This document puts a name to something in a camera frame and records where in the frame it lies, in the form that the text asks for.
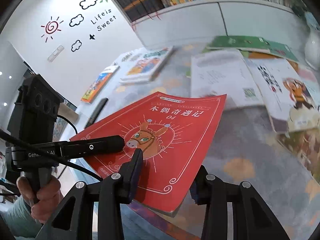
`donkey ear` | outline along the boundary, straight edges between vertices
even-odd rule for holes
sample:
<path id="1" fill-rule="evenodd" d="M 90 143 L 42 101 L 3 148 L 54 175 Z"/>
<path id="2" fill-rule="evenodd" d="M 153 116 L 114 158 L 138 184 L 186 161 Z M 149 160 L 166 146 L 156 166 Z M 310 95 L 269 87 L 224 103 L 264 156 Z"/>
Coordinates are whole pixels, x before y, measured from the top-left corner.
<path id="1" fill-rule="evenodd" d="M 147 127 L 148 127 L 148 124 L 149 124 L 149 122 L 143 122 L 143 123 L 141 124 L 141 126 L 140 126 L 140 131 L 146 130 Z"/>
<path id="2" fill-rule="evenodd" d="M 167 131 L 167 127 L 162 127 L 160 130 L 156 131 L 154 133 L 154 136 L 160 136 L 160 135 L 163 135 L 166 131 Z"/>

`qr code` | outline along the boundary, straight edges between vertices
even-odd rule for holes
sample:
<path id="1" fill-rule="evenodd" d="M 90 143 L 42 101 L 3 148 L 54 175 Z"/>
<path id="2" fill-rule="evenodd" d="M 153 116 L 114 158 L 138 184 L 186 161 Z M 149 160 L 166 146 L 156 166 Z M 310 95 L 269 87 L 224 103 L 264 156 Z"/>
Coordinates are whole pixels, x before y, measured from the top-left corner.
<path id="1" fill-rule="evenodd" d="M 255 98 L 256 97 L 256 93 L 254 92 L 253 88 L 244 88 L 244 95 L 246 98 Z"/>

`shelf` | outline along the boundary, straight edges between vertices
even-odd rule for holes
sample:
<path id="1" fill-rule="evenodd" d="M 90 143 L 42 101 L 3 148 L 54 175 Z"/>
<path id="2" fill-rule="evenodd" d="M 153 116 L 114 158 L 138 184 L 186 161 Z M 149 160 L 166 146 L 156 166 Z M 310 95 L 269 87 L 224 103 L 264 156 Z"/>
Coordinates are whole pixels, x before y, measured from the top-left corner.
<path id="1" fill-rule="evenodd" d="M 265 1 L 265 0 L 196 0 L 196 1 L 191 1 L 191 2 L 185 2 L 185 3 L 181 3 L 181 4 L 177 4 L 177 5 L 173 5 L 167 8 L 164 8 L 160 11 L 151 13 L 149 15 L 146 15 L 144 17 L 141 17 L 140 19 L 133 21 L 131 23 L 131 25 L 136 25 L 140 22 L 146 21 L 148 19 L 157 17 L 157 15 L 161 15 L 164 13 L 168 13 L 171 11 L 175 11 L 175 10 L 179 10 L 181 8 L 186 8 L 186 7 L 191 7 L 191 6 L 197 6 L 197 5 L 201 5 L 201 4 L 210 4 L 210 3 L 228 3 L 228 2 L 238 2 L 238 3 L 251 3 L 251 4 L 259 4 L 259 5 L 265 5 L 265 6 L 270 6 L 273 8 L 277 8 L 280 10 L 284 10 L 286 12 L 290 12 L 293 13 L 293 11 L 291 10 L 291 8 L 281 5 L 281 4 L 277 4 L 277 3 L 273 3 L 273 2 L 269 2 L 269 1 Z"/>

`silver screw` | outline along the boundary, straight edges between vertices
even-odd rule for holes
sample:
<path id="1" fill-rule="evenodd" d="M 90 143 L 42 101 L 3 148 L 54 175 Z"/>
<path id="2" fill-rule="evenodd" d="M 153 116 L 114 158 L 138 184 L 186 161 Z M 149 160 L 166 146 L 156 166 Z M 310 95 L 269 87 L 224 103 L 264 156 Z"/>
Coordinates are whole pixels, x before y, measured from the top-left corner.
<path id="1" fill-rule="evenodd" d="M 119 179 L 121 177 L 121 175 L 119 173 L 114 173 L 111 175 L 112 179 Z"/>
<path id="2" fill-rule="evenodd" d="M 244 181 L 244 182 L 242 182 L 242 186 L 245 188 L 249 188 L 249 187 L 251 187 L 251 184 L 250 184 L 250 182 Z"/>
<path id="3" fill-rule="evenodd" d="M 207 180 L 215 180 L 216 176 L 214 176 L 213 174 L 208 174 L 207 176 L 205 176 Z"/>
<path id="4" fill-rule="evenodd" d="M 83 187 L 84 187 L 84 182 L 82 181 L 77 182 L 76 188 L 83 188 Z"/>

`cloud decal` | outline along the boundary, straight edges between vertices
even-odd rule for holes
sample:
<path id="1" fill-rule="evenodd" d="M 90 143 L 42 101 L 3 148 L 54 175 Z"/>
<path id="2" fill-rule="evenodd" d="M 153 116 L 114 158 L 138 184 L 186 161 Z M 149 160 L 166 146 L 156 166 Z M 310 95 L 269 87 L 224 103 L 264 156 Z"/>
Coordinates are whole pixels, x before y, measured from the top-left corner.
<path id="1" fill-rule="evenodd" d="M 70 27 L 73 27 L 73 26 L 76 26 L 76 25 L 79 25 L 80 22 L 82 22 L 84 20 L 82 14 L 78 14 L 76 17 L 73 17 L 69 23 L 69 26 Z"/>
<path id="2" fill-rule="evenodd" d="M 81 46 L 82 46 L 82 42 L 79 40 L 76 40 L 76 42 L 71 46 L 71 51 L 75 52 L 76 50 L 80 49 Z"/>
<path id="3" fill-rule="evenodd" d="M 94 6 L 97 3 L 97 0 L 83 0 L 80 2 L 80 6 L 83 10 L 88 9 L 90 6 Z"/>

